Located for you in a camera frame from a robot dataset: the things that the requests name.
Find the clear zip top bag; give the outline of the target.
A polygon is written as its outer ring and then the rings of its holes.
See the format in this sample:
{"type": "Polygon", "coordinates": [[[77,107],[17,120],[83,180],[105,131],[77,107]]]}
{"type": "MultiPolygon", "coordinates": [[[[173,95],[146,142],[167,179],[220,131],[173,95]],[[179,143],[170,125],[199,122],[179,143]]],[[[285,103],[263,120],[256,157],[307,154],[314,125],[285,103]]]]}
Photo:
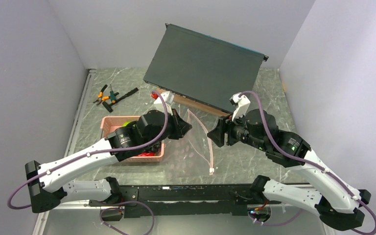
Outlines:
{"type": "Polygon", "coordinates": [[[183,138],[165,144],[164,172],[168,178],[214,175],[217,167],[214,166],[213,142],[207,137],[207,127],[190,109],[183,120],[191,129],[183,138]]]}

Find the pink plastic basket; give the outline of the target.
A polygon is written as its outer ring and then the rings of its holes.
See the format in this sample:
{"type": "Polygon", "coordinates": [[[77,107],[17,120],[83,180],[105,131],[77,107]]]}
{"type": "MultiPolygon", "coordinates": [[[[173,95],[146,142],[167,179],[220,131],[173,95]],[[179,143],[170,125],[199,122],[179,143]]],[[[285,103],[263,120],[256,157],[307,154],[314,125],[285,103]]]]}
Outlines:
{"type": "MultiPolygon", "coordinates": [[[[117,128],[121,127],[126,121],[135,121],[138,120],[139,116],[107,116],[104,117],[101,121],[101,138],[107,137],[107,135],[117,128]]],[[[124,163],[156,163],[161,162],[163,155],[165,153],[165,144],[161,144],[161,149],[155,153],[154,157],[131,157],[124,160],[124,163]]]]}

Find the red chili pepper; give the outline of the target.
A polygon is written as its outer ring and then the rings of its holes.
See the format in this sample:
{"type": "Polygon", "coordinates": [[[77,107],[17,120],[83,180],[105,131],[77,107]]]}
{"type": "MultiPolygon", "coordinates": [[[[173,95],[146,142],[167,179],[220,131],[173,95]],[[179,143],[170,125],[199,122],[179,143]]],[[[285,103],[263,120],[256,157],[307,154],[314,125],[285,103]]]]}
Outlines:
{"type": "Polygon", "coordinates": [[[154,157],[154,156],[155,156],[155,153],[153,152],[143,152],[143,153],[136,155],[136,157],[154,157]]]}

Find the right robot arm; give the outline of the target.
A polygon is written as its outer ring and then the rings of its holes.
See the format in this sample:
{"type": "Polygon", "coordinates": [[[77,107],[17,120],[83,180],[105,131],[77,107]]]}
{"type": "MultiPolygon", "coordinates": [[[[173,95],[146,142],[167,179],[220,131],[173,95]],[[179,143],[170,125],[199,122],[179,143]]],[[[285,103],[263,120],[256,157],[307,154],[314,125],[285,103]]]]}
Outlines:
{"type": "Polygon", "coordinates": [[[319,159],[298,134],[279,129],[274,116],[254,109],[240,120],[220,117],[208,138],[217,146],[238,142],[263,151],[272,162],[304,177],[312,189],[296,188],[259,175],[250,186],[256,203],[279,201],[306,210],[329,227],[358,231],[365,215],[360,207],[369,203],[371,194],[344,183],[319,159]]]}

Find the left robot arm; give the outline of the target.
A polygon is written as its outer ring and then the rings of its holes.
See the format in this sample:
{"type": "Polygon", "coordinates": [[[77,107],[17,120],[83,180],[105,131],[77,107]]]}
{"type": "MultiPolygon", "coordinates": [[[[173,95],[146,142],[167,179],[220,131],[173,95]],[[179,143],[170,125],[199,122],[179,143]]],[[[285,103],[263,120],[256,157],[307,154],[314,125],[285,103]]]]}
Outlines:
{"type": "Polygon", "coordinates": [[[77,181],[94,169],[122,162],[159,147],[165,139],[183,138],[192,128],[175,109],[164,114],[151,110],[117,128],[92,146],[47,164],[31,161],[25,171],[33,213],[49,211],[58,205],[79,200],[94,200],[106,205],[123,202],[116,178],[77,181]]]}

